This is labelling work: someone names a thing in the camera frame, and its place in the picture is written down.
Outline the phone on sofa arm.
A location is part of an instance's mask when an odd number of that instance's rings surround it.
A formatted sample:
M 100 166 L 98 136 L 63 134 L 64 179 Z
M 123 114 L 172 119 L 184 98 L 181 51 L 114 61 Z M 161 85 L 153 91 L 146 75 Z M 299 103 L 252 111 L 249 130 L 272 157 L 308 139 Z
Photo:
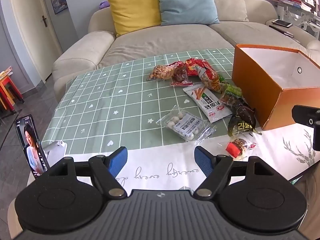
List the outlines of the phone on sofa arm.
M 291 26 L 293 26 L 292 23 L 289 23 L 289 22 L 286 22 L 286 21 L 283 21 L 280 19 L 273 20 L 272 23 L 279 25 L 279 26 L 282 26 L 282 27 L 285 27 L 285 28 L 290 28 Z

